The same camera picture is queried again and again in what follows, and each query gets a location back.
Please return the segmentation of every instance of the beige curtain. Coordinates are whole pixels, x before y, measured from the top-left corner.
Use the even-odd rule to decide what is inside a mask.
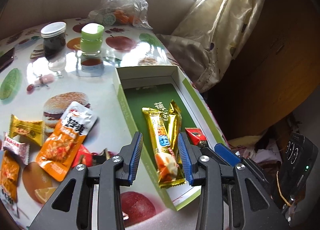
[[[158,34],[200,92],[218,83],[259,18],[265,0],[198,0],[171,36]]]

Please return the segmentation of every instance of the printed green fruit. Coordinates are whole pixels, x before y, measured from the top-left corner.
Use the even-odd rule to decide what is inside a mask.
[[[161,41],[159,41],[159,39],[157,37],[152,36],[152,35],[150,35],[148,33],[141,33],[140,36],[139,36],[139,39],[142,42],[149,43],[152,46],[164,48],[164,46],[162,45]]]
[[[20,82],[20,71],[17,68],[12,69],[4,78],[0,87],[0,99],[7,99]]]

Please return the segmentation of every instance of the open box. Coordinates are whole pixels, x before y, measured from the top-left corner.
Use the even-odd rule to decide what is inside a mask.
[[[194,200],[200,194],[200,187],[191,187],[188,183],[168,189],[158,187],[158,175],[154,162],[154,153],[150,143],[150,136],[146,130],[141,107],[157,108],[159,103],[164,108],[174,99],[181,108],[182,131],[184,127],[198,127],[206,135],[211,149],[217,143],[226,142],[211,111],[207,107],[199,92],[193,88],[191,81],[178,66],[135,66],[116,68],[113,84],[120,103],[127,127],[133,136],[136,131],[142,131],[144,146],[141,163],[145,167],[158,195],[168,208],[179,210]],[[161,99],[155,101],[152,95],[159,94]]]

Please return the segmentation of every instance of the green jar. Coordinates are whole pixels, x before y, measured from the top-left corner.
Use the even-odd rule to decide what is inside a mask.
[[[95,56],[100,53],[104,27],[89,23],[81,29],[80,48],[83,55]]]

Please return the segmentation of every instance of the plastic bag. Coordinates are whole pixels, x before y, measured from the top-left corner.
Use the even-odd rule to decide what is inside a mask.
[[[89,19],[102,25],[131,24],[152,29],[147,20],[146,0],[101,0],[100,8],[89,13]]]

